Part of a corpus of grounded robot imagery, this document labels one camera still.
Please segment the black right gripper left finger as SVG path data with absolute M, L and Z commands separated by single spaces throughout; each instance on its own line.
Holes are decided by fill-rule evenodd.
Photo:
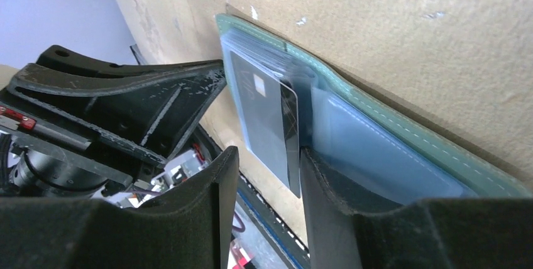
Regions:
M 1 199 L 2 268 L 226 268 L 239 178 L 226 148 L 137 208 L 100 199 Z

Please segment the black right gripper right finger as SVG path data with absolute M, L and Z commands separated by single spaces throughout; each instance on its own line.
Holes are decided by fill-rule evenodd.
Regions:
M 532 199 L 422 199 L 398 205 L 310 148 L 300 179 L 312 268 L 531 268 Z

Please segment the green card holder wallet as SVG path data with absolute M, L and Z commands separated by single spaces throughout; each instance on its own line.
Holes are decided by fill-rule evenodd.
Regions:
M 294 90 L 300 149 L 312 148 L 364 189 L 400 205 L 430 197 L 532 197 L 516 178 L 350 84 L 287 40 L 228 14 L 217 15 L 216 23 L 232 97 L 229 52 L 235 51 Z

